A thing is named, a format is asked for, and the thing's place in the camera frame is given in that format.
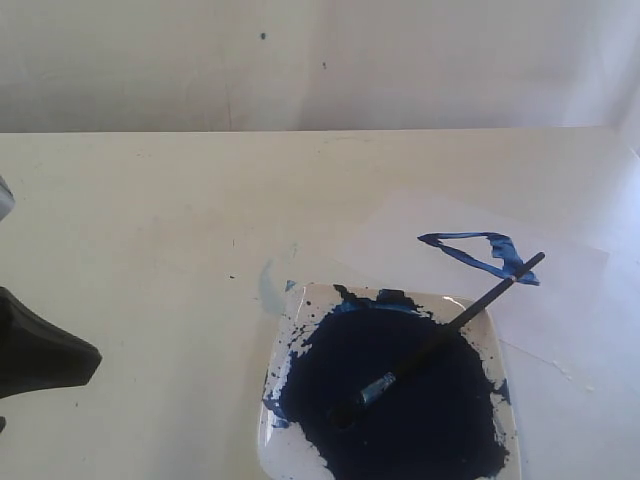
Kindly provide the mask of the white backdrop cloth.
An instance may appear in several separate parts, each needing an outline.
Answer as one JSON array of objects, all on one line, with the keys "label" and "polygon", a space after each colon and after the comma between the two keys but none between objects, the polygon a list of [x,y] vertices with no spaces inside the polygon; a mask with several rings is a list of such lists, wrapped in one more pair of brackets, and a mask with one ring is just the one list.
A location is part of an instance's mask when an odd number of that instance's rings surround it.
[{"label": "white backdrop cloth", "polygon": [[616,125],[635,1],[5,1],[5,132]]}]

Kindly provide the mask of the white paper sheet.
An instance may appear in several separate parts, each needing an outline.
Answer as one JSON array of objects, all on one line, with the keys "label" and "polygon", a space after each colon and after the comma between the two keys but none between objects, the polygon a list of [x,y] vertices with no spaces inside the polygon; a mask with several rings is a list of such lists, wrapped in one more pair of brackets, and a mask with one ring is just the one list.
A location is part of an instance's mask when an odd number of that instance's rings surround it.
[{"label": "white paper sheet", "polygon": [[544,252],[539,284],[515,286],[490,309],[508,372],[527,479],[639,475],[639,198],[600,204],[585,228],[564,214],[536,226],[434,193],[389,195],[339,249],[385,286],[475,299],[496,283],[421,241],[491,261],[485,232],[523,258]]}]

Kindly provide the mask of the white square paint plate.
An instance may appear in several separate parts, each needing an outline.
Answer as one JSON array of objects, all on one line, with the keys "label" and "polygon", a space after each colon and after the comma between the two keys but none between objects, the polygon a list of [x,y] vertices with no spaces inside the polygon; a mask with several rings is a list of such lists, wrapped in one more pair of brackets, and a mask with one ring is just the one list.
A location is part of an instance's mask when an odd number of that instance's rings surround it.
[{"label": "white square paint plate", "polygon": [[290,291],[262,395],[257,451],[272,479],[517,479],[518,434],[495,328],[480,313],[347,428],[342,401],[392,371],[463,298],[308,284]]}]

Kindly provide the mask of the black paintbrush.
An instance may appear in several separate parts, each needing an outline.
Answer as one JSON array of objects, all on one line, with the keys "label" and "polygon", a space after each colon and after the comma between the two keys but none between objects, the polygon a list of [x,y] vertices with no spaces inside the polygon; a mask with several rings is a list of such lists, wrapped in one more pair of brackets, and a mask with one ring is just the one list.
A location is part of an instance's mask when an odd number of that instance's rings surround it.
[{"label": "black paintbrush", "polygon": [[491,303],[516,284],[525,274],[530,273],[546,257],[538,252],[516,272],[503,279],[482,297],[465,308],[452,321],[438,328],[423,346],[414,354],[403,360],[392,370],[364,386],[357,393],[334,406],[328,413],[329,423],[339,430],[345,430],[356,423],[388,390],[413,376],[428,357],[440,346],[444,345],[472,319],[485,310]]}]

